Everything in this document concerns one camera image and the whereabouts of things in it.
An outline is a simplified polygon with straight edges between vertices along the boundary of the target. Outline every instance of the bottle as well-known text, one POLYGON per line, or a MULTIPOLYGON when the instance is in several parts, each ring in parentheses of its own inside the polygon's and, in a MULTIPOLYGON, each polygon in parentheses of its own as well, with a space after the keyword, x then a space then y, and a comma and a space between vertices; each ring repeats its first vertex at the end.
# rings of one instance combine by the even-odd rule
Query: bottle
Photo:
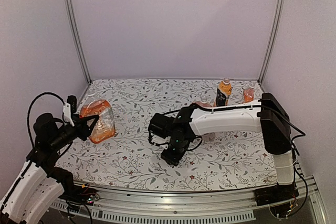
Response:
POLYGON ((232 86, 229 78, 224 78, 217 88, 217 96, 214 107, 226 106, 232 92, 232 86))
POLYGON ((208 97, 206 95, 201 95, 200 100, 197 102, 194 102, 196 104, 198 104, 199 106, 202 106, 204 108, 209 108, 212 107, 211 104, 209 103, 208 97))
POLYGON ((99 144, 100 142, 113 137, 116 133, 114 116, 110 103, 99 97, 94 91, 87 93, 88 99, 80 110, 79 116, 99 115, 91 136, 91 142, 99 144))
POLYGON ((254 100, 254 88, 256 84, 250 83, 247 89, 244 89, 244 103, 251 102, 254 100))

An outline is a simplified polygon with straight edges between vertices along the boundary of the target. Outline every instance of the floral tablecloth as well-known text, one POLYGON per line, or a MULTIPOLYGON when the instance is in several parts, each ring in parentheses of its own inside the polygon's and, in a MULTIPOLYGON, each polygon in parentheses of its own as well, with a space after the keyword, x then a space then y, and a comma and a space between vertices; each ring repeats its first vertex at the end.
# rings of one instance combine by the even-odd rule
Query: floral tablecloth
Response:
MULTIPOLYGON (((187 152, 179 166, 160 159, 162 147, 148 143, 148 124, 156 113, 176 110, 199 99, 215 99, 217 80, 97 80, 90 90, 108 100, 116 120, 115 137, 100 144, 89 140, 74 144, 58 162, 76 180, 116 187, 200 191, 240 189, 274 184, 276 172, 264 149, 261 133, 222 132, 205 137, 187 152)), ((232 81, 229 105, 243 101, 248 81, 232 81)), ((255 99, 261 89, 256 85, 255 99)), ((154 137, 156 142, 164 140, 154 137)))

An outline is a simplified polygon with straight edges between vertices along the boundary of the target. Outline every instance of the transparent bottle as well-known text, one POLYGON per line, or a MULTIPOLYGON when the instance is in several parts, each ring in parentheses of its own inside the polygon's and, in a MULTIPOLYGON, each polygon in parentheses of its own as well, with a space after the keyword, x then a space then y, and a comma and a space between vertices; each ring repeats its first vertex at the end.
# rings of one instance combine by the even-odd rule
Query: transparent bottle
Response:
POLYGON ((104 100, 94 91, 89 91, 87 97, 79 115, 80 117, 99 115, 99 120, 89 137, 92 143, 99 144, 113 137, 116 133, 112 107, 108 101, 104 100))
POLYGON ((251 82, 248 88, 244 89, 244 103, 251 102, 254 100, 254 88, 256 84, 251 82))
POLYGON ((201 95, 199 97, 199 101, 194 102, 196 104, 198 104, 199 106, 202 106, 204 108, 209 108, 212 107, 211 104, 209 103, 209 99, 206 95, 201 95))
POLYGON ((214 107, 227 106, 231 92, 232 86, 230 79, 224 78, 218 85, 214 107))

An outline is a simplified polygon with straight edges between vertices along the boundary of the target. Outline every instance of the white wall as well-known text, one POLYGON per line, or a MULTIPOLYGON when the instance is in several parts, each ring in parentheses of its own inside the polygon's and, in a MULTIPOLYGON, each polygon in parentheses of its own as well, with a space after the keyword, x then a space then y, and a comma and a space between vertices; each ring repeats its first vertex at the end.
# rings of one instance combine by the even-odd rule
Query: white wall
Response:
POLYGON ((336 0, 285 0, 283 11, 264 86, 306 131, 300 163, 336 223, 336 0))
MULTIPOLYGON (((26 116, 31 100, 52 91, 81 95, 85 81, 73 45, 64 0, 0 0, 0 198, 31 149, 26 116)), ((39 100, 31 117, 60 115, 55 98, 39 100)))
POLYGON ((73 0, 93 79, 257 79, 276 0, 73 0))

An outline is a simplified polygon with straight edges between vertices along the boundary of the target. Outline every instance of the floral pattern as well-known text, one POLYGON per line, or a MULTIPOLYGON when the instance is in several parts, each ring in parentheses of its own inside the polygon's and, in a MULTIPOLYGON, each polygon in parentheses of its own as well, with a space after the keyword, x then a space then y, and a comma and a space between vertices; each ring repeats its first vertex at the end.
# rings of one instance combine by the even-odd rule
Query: floral pattern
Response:
MULTIPOLYGON (((58 166, 83 182, 147 190, 227 190, 274 184, 276 171, 261 133, 207 134, 202 145, 187 152, 177 167, 160 158, 162 147, 148 143, 148 124, 156 112, 188 106, 203 94, 213 103, 218 83, 165 79, 94 81, 89 89, 112 105, 117 133, 97 145, 89 140, 74 141, 58 166)), ((248 81, 232 81, 228 104, 242 103, 243 88, 248 85, 248 81)), ((257 84, 255 99, 260 97, 257 84)), ((153 140, 164 142, 158 137, 153 140)))

